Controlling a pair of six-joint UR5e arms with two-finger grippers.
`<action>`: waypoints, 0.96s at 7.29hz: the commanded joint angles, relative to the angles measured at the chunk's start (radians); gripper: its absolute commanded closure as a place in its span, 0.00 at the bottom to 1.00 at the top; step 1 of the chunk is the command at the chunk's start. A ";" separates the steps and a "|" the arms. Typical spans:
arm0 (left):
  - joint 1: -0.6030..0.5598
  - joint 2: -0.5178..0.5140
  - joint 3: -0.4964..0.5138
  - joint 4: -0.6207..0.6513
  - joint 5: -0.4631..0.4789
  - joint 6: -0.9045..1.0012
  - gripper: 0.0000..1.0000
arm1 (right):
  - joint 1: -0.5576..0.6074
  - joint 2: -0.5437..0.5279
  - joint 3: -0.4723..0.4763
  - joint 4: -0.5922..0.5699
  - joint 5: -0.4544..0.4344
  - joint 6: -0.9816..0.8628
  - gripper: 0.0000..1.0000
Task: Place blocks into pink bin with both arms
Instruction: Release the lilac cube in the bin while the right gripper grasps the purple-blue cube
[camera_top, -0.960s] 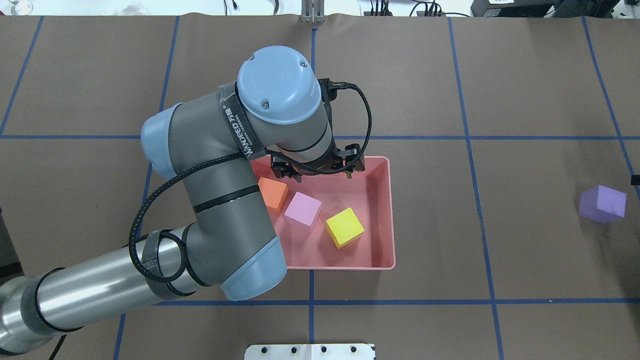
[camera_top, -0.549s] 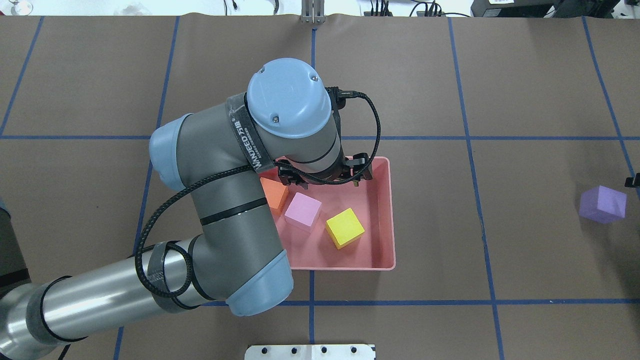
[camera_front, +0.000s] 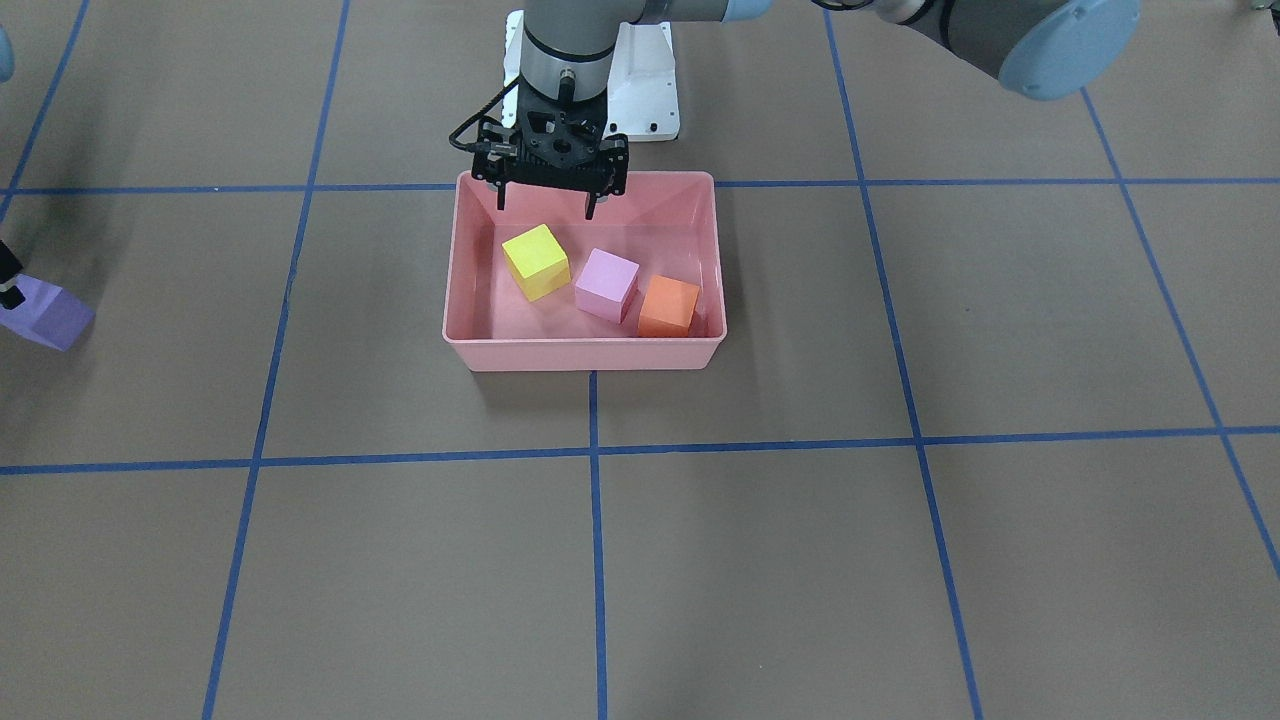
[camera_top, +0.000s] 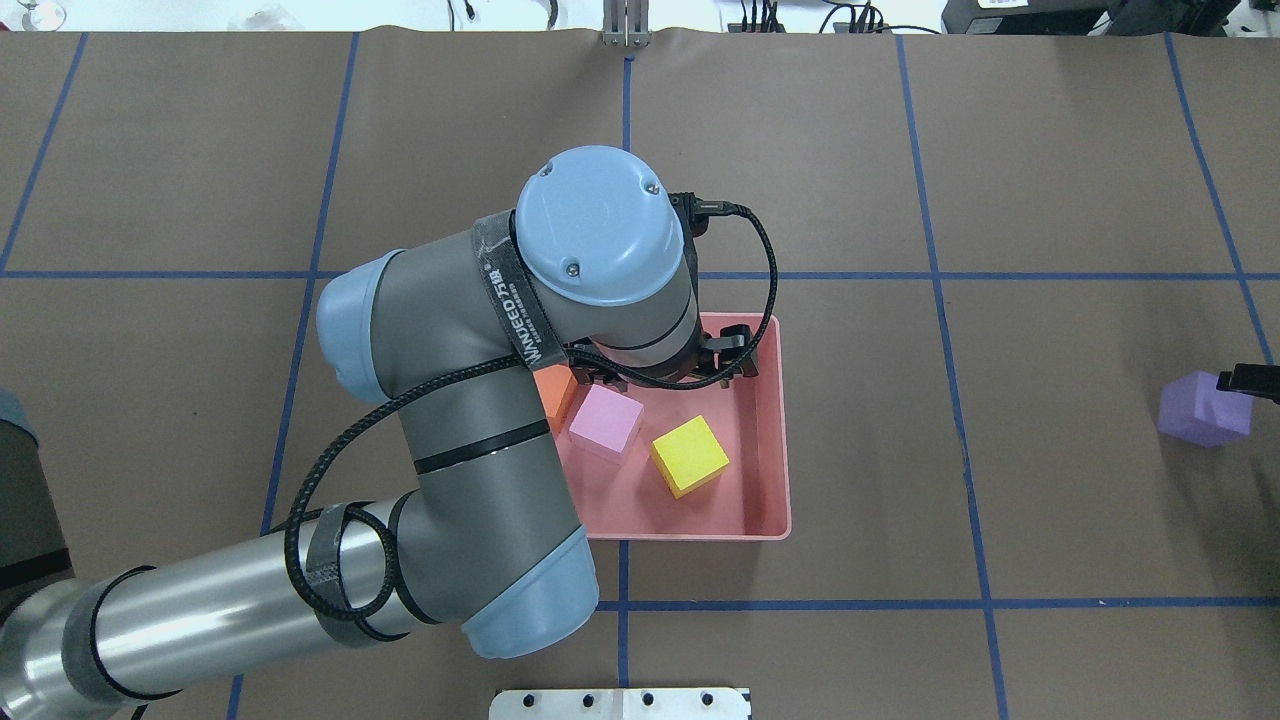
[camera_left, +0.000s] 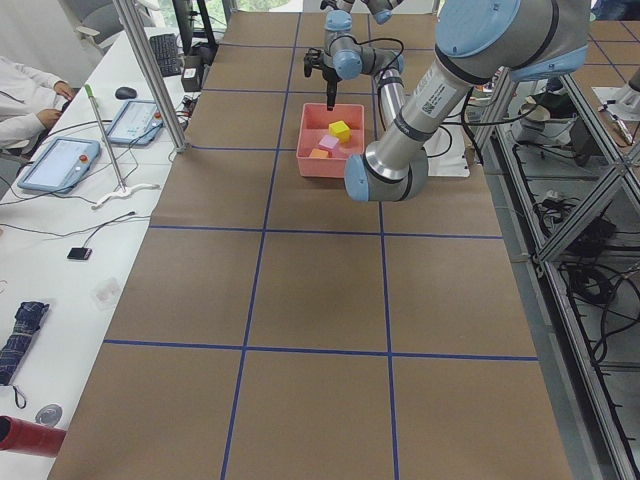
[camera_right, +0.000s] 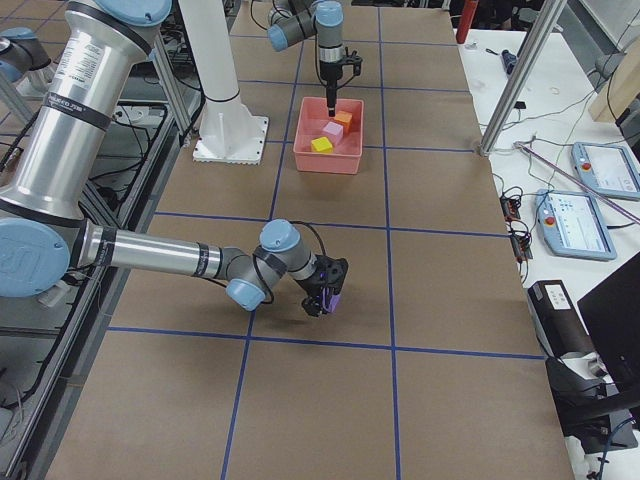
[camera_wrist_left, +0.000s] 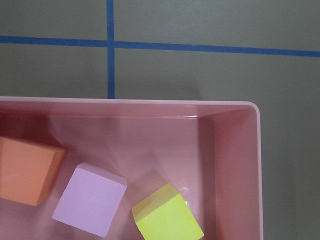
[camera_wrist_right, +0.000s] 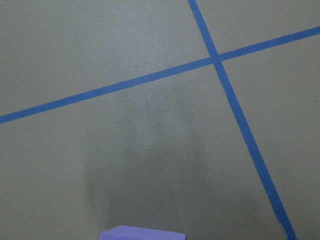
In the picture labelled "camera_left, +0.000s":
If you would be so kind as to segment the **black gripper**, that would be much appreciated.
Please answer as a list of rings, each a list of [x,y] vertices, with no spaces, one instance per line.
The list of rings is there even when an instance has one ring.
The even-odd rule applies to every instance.
[[[326,78],[327,65],[325,64],[324,51],[319,48],[309,48],[303,58],[303,74],[305,78],[310,78],[314,71],[320,71],[323,78]],[[326,108],[333,111],[336,103],[338,82],[327,77],[326,82]]]

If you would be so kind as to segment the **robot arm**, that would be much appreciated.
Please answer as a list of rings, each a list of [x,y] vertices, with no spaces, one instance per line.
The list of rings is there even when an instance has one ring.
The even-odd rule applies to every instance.
[[[326,109],[336,106],[338,84],[361,75],[375,81],[378,109],[383,127],[388,128],[405,102],[404,44],[395,40],[396,49],[375,47],[374,40],[359,41],[352,34],[352,1],[323,1],[321,9],[328,11],[324,22],[324,44],[309,49],[304,56],[304,76],[318,70],[326,83]]]
[[[344,173],[355,201],[403,201],[423,188],[425,143],[474,85],[501,67],[512,80],[549,79],[585,62],[587,1],[448,1],[435,31],[435,60],[381,139],[351,156]]]

